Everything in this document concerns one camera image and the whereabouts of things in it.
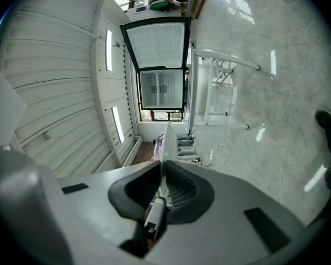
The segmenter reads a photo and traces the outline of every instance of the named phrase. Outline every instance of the white plastic surface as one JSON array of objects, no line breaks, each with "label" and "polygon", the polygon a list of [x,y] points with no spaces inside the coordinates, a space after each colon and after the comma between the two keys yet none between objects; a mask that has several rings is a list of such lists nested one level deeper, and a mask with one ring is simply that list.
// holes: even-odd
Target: white plastic surface
[{"label": "white plastic surface", "polygon": [[27,104],[4,79],[0,71],[0,145],[8,145]]},{"label": "white plastic surface", "polygon": [[178,135],[173,129],[172,123],[168,122],[164,134],[161,149],[161,163],[166,160],[178,158]]},{"label": "white plastic surface", "polygon": [[170,122],[166,124],[163,133],[160,159],[161,159],[162,181],[159,190],[161,191],[161,196],[165,197],[165,194],[168,189],[166,184],[166,176],[165,176],[166,161],[178,159],[178,135],[173,129],[172,123]]},{"label": "white plastic surface", "polygon": [[159,23],[127,30],[139,68],[180,68],[184,52],[183,23]]},{"label": "white plastic surface", "polygon": [[145,109],[183,106],[183,70],[140,73],[142,105]]}]

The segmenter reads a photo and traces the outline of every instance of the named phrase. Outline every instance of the door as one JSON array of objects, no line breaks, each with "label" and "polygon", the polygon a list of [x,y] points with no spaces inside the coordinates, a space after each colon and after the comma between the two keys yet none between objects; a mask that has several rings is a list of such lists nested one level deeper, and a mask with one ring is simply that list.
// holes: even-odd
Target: door
[{"label": "door", "polygon": [[138,73],[142,109],[183,109],[190,19],[146,19],[120,28]]}]

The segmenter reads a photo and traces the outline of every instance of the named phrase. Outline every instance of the marble tile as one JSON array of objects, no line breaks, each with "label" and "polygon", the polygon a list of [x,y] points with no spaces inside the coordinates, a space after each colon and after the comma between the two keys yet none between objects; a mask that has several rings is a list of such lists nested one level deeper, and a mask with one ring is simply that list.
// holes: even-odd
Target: marble tile
[{"label": "marble tile", "polygon": [[236,65],[225,86],[212,87],[214,111],[231,117],[220,123],[250,129],[199,131],[203,164],[224,143],[218,171],[253,183],[307,225],[329,196],[331,157],[314,114],[331,113],[331,30],[310,0],[206,0],[195,24],[197,48],[260,65]]}]

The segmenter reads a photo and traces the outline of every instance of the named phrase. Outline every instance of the black object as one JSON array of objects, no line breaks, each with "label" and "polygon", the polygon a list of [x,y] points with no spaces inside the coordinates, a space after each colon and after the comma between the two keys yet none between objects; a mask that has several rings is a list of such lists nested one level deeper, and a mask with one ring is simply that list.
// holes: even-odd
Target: black object
[{"label": "black object", "polygon": [[146,255],[147,248],[147,232],[143,229],[143,223],[136,224],[135,233],[132,239],[124,241],[119,247],[128,253],[131,253],[139,258]]},{"label": "black object", "polygon": [[244,215],[271,253],[275,253],[290,243],[290,239],[260,208],[246,210]]},{"label": "black object", "polygon": [[315,120],[320,127],[325,129],[325,125],[331,121],[331,115],[324,110],[316,111]]},{"label": "black object", "polygon": [[65,194],[72,193],[72,192],[77,192],[79,190],[88,188],[88,185],[85,183],[79,183],[79,184],[74,184],[74,185],[69,185],[68,187],[63,187],[61,188],[62,192]]},{"label": "black object", "polygon": [[167,161],[166,179],[173,204],[167,224],[194,222],[212,205],[215,191],[207,180],[172,161]]},{"label": "black object", "polygon": [[154,161],[143,169],[116,181],[108,191],[110,203],[124,218],[145,220],[145,210],[161,185],[161,163]]},{"label": "black object", "polygon": [[[167,68],[165,66],[157,66],[157,67],[145,67],[145,68],[139,68],[134,50],[132,48],[132,45],[130,43],[129,36],[127,34],[128,29],[142,27],[145,25],[151,25],[151,24],[163,24],[163,23],[183,23],[184,24],[184,48],[183,48],[183,58],[181,61],[181,67],[179,68]],[[134,64],[137,77],[138,77],[138,91],[142,91],[141,89],[141,79],[140,79],[140,72],[143,71],[153,71],[153,70],[183,70],[183,95],[184,95],[184,89],[185,89],[185,72],[187,71],[186,66],[186,59],[188,56],[188,49],[189,49],[189,39],[190,39],[190,23],[191,19],[187,17],[171,17],[171,18],[153,18],[153,19],[145,19],[145,20],[138,20],[136,22],[124,24],[120,26],[121,33],[124,37],[126,47],[129,51],[131,61]],[[140,96],[140,104],[141,109],[147,109],[143,106],[142,101],[142,93],[139,94]],[[184,102],[181,107],[173,107],[174,109],[184,109]],[[157,110],[169,110],[170,108],[157,108]]]}]

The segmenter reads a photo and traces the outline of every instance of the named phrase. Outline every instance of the clothes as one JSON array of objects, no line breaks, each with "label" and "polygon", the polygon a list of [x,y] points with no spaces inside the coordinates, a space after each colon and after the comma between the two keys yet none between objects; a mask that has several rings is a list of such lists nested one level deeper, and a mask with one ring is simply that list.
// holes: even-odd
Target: clothes
[{"label": "clothes", "polygon": [[150,5],[150,10],[153,11],[169,11],[170,10],[170,6],[171,4],[168,2],[163,2],[163,3],[157,3],[157,4],[152,4]]},{"label": "clothes", "polygon": [[178,146],[192,146],[195,140],[178,140]]},{"label": "clothes", "polygon": [[194,139],[193,135],[179,135],[178,140],[192,140]]}]

